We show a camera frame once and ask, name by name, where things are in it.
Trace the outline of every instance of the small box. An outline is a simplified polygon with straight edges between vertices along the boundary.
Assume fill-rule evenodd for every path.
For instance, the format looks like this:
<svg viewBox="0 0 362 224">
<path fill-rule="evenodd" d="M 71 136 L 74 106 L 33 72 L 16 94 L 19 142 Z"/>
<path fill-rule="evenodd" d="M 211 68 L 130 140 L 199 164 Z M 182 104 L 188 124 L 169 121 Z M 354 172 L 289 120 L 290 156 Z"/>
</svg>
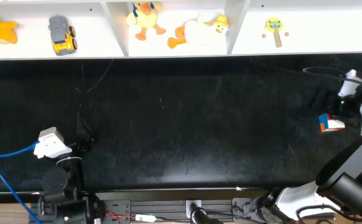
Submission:
<svg viewBox="0 0 362 224">
<path fill-rule="evenodd" d="M 319 118 L 320 131 L 337 131 L 345 128 L 345 124 L 342 121 L 338 121 L 330 118 L 330 114 L 324 113 Z"/>
</svg>

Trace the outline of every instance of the black table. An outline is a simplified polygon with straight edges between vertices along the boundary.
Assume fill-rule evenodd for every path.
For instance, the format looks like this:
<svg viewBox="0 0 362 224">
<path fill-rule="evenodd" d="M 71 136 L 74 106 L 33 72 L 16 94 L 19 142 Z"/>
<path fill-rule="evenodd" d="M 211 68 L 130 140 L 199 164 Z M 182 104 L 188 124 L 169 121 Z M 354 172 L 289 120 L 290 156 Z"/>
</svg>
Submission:
<svg viewBox="0 0 362 224">
<path fill-rule="evenodd" d="M 309 101 L 342 83 L 294 70 L 328 65 L 362 77 L 362 54 L 114 60 L 81 95 L 109 63 L 0 62 L 0 153 L 51 126 L 69 143 L 81 109 L 98 136 L 82 157 L 87 190 L 291 186 L 313 181 L 360 135 L 320 133 Z M 27 152 L 1 159 L 0 171 L 19 192 L 41 191 L 53 165 Z"/>
</svg>

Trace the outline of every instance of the white connector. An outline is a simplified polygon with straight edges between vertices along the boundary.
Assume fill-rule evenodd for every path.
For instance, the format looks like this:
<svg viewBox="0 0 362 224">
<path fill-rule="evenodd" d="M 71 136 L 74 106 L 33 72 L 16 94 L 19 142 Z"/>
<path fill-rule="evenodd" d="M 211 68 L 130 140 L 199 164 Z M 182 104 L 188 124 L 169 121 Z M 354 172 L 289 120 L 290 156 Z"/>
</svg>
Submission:
<svg viewBox="0 0 362 224">
<path fill-rule="evenodd" d="M 72 152 L 72 149 L 63 143 L 63 137 L 59 134 L 56 127 L 41 131 L 39 141 L 33 152 L 39 159 L 44 156 L 55 158 L 59 155 Z"/>
</svg>

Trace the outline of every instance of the toy construction vehicle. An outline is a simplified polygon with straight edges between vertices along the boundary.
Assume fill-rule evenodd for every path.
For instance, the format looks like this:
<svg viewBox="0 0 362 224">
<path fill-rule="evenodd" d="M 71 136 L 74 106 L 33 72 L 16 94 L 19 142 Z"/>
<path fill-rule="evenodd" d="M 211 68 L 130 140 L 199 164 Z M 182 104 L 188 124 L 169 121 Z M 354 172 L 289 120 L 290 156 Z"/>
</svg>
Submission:
<svg viewBox="0 0 362 224">
<path fill-rule="evenodd" d="M 72 54 L 77 49 L 75 28 L 69 26 L 67 18 L 53 16 L 50 18 L 52 47 L 57 55 Z"/>
</svg>

